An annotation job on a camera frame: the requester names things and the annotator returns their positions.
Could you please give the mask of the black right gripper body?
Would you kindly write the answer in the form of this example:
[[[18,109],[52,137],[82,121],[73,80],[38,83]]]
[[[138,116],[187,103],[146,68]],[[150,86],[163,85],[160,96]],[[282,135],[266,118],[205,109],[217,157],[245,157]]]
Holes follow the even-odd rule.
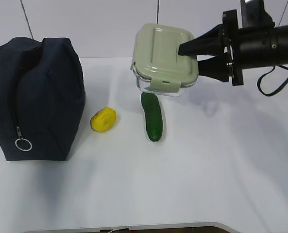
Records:
[[[233,86],[243,85],[242,64],[239,58],[239,27],[237,10],[222,14],[219,37],[224,51],[221,56],[222,81],[231,82]]]

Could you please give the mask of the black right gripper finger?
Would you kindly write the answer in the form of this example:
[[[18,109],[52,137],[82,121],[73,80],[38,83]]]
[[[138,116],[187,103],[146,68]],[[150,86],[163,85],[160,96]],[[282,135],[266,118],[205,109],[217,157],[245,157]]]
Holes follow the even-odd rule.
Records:
[[[227,54],[198,61],[199,75],[213,78],[224,83],[229,82],[230,70],[227,66],[227,61]]]
[[[224,53],[223,26],[217,25],[207,33],[182,43],[178,54],[181,56],[211,55],[220,56]]]

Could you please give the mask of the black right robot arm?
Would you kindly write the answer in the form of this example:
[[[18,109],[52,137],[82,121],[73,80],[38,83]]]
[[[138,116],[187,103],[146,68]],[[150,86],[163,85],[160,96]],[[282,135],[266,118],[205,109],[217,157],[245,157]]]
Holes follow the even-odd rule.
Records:
[[[244,69],[288,65],[288,25],[275,26],[262,0],[242,0],[240,5],[241,28],[237,11],[225,11],[222,24],[180,45],[181,56],[211,56],[198,62],[200,76],[237,86],[244,84]]]

